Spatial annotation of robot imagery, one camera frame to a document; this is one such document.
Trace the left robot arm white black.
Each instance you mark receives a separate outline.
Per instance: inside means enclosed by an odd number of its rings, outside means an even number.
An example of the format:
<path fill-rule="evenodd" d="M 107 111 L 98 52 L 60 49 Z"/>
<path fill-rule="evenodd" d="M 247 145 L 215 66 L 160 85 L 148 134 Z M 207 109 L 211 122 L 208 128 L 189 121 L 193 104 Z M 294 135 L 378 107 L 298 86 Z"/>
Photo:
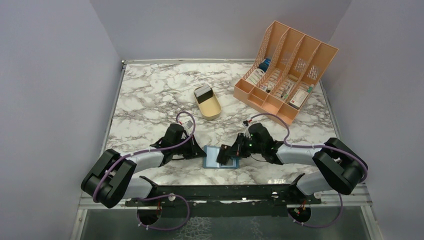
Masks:
<path fill-rule="evenodd" d="M 95 203 L 101 203 L 108 209 L 122 199 L 130 198 L 152 205 L 157 200 L 155 183 L 146 177 L 133 179 L 132 176 L 162 167 L 173 161 L 175 155 L 190 160 L 204 158 L 207 154 L 182 125 L 172 123 L 163 137 L 138 153 L 120 154 L 111 148 L 105 150 L 82 180 L 80 188 Z"/>

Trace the blue card holder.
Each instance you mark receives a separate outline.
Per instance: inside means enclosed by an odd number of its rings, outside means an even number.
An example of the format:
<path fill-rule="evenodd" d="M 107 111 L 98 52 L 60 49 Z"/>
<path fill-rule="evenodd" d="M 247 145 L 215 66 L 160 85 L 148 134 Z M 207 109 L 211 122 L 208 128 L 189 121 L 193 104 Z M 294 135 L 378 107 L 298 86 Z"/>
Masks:
<path fill-rule="evenodd" d="M 205 145 L 203 148 L 206 157 L 203 158 L 203 168 L 205 169 L 238 169 L 240 167 L 240 158 L 231 157 L 227 164 L 217 162 L 217 157 L 220 151 L 218 146 Z"/>

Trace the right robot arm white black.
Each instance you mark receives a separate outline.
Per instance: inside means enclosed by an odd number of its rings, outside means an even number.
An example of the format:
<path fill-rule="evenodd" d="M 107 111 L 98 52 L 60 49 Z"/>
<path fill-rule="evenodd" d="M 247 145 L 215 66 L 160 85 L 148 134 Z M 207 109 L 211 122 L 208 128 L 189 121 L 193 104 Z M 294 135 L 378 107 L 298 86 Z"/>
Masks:
<path fill-rule="evenodd" d="M 349 195 L 368 173 L 367 164 L 338 138 L 322 145 L 290 145 L 272 138 L 261 123 L 239 133 L 233 145 L 221 145 L 216 161 L 225 165 L 231 158 L 248 158 L 260 154 L 267 163 L 315 166 L 318 171 L 302 173 L 289 185 L 289 199 L 300 204 L 316 192 L 335 190 Z"/>

